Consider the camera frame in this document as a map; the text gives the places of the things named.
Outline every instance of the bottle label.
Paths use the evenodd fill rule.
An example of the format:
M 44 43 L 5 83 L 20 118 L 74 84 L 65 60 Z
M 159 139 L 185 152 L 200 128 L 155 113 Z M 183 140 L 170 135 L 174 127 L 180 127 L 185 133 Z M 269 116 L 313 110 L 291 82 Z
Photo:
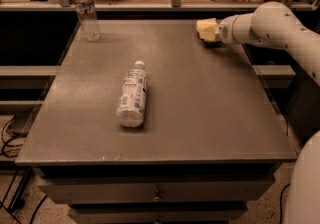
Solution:
M 137 108 L 143 113 L 147 94 L 147 75 L 143 70 L 129 70 L 120 98 L 120 108 Z
M 75 2 L 74 4 L 79 15 L 91 15 L 96 11 L 93 0 L 87 0 L 86 2 Z

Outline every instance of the table top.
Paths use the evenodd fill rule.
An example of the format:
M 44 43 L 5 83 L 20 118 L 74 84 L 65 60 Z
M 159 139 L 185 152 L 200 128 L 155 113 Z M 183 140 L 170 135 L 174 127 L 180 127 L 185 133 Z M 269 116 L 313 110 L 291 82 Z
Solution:
M 108 165 L 293 160 L 241 45 L 207 48 L 195 20 L 103 20 L 79 30 L 16 163 Z M 144 125 L 116 120 L 123 78 L 148 72 Z

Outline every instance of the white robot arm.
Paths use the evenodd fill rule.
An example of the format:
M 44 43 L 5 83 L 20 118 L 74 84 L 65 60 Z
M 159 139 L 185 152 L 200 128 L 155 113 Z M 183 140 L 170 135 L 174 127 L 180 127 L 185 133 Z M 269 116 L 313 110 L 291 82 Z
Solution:
M 197 26 L 205 41 L 286 50 L 320 85 L 320 35 L 304 27 L 287 6 L 265 3 L 251 14 L 231 16 L 210 26 L 215 33 L 211 36 L 201 35 L 201 26 Z M 309 139 L 295 164 L 283 223 L 319 224 L 319 201 L 320 131 Z
M 320 85 L 320 35 L 303 26 L 287 6 L 265 3 L 254 13 L 222 20 L 217 29 L 225 44 L 286 50 Z

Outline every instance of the water bottle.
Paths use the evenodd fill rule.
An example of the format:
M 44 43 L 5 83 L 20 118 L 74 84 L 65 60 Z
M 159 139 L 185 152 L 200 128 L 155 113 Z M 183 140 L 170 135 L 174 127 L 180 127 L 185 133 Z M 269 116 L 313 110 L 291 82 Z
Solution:
M 143 123 L 147 96 L 147 72 L 143 61 L 137 61 L 124 79 L 118 102 L 117 119 L 126 127 Z
M 85 38 L 90 42 L 98 40 L 100 28 L 94 0 L 73 0 L 73 3 Z

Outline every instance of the yellow sponge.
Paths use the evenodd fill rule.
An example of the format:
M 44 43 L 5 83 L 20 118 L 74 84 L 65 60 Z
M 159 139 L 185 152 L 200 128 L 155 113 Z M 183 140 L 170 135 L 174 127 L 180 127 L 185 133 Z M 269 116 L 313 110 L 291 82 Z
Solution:
M 197 32 L 199 37 L 206 42 L 219 41 L 219 24 L 216 18 L 198 20 Z

